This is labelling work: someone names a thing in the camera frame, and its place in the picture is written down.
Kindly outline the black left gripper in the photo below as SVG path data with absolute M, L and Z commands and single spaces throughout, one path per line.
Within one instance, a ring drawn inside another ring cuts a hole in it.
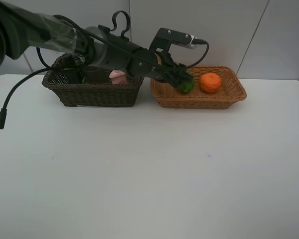
M 127 73 L 131 76 L 166 81 L 174 88 L 182 88 L 193 82 L 193 75 L 187 72 L 186 66 L 175 63 L 169 52 L 153 52 L 140 46 L 129 46 L 127 56 Z

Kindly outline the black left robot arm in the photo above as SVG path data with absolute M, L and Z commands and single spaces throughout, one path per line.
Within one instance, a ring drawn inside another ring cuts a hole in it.
M 193 76 L 170 54 L 142 48 L 104 27 L 83 29 L 60 15 L 33 13 L 0 1 L 0 65 L 5 57 L 19 58 L 29 47 L 74 54 L 83 65 L 151 77 L 188 92 Z

